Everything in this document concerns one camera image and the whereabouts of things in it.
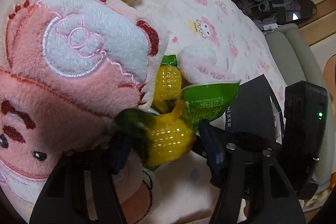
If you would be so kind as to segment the black storage box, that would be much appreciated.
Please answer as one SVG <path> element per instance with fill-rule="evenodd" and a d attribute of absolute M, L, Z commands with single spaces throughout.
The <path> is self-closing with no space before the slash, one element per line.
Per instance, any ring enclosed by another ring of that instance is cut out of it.
<path fill-rule="evenodd" d="M 249 132 L 282 143 L 282 110 L 264 75 L 240 85 L 237 98 L 211 125 L 232 132 Z"/>

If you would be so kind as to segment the grey green sofa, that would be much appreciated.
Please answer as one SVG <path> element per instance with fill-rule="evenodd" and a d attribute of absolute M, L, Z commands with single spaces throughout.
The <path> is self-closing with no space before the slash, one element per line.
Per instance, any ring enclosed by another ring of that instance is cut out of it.
<path fill-rule="evenodd" d="M 270 53 L 287 85 L 306 81 L 327 88 L 322 71 L 296 24 L 287 24 L 264 34 Z M 328 96 L 326 127 L 314 174 L 319 187 L 316 194 L 327 191 L 334 165 L 335 127 L 331 99 Z"/>

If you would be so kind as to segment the pink plush pig toy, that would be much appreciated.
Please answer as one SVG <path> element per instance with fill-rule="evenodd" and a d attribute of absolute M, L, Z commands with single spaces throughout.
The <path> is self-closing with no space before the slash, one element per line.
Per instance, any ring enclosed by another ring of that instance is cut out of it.
<path fill-rule="evenodd" d="M 1 186 L 26 206 L 62 153 L 147 109 L 165 26 L 121 0 L 17 0 L 1 20 Z"/>

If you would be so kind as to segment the small pink white plush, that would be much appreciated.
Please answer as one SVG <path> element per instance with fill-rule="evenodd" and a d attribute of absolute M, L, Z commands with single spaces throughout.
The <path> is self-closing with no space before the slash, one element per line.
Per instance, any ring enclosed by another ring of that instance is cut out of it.
<path fill-rule="evenodd" d="M 177 66 L 190 84 L 228 83 L 237 81 L 228 65 L 217 65 L 215 51 L 207 46 L 187 46 L 177 54 Z"/>

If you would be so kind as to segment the green corn snack bag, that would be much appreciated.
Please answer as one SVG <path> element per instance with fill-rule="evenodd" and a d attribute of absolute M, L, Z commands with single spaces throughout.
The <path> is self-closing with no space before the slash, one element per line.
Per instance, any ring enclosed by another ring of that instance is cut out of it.
<path fill-rule="evenodd" d="M 134 151 L 143 166 L 152 168 L 184 156 L 196 141 L 199 122 L 220 118 L 238 96 L 239 86 L 239 79 L 190 84 L 178 69 L 177 55 L 165 56 L 157 71 L 153 98 L 159 114 L 127 109 L 116 118 L 123 140 L 118 161 Z"/>

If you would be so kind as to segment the pink cartoon print blanket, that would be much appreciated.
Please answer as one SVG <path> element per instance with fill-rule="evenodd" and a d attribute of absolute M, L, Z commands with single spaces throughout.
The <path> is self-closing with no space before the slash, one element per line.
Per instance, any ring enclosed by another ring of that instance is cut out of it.
<path fill-rule="evenodd" d="M 1 20 L 14 1 L 1 0 Z M 177 55 L 187 46 L 207 46 L 215 51 L 217 65 L 228 65 L 242 83 L 264 75 L 278 102 L 284 102 L 286 83 L 264 34 L 231 0 L 142 0 L 133 8 L 165 26 L 168 44 L 164 55 Z M 28 222 L 34 205 L 8 200 Z"/>

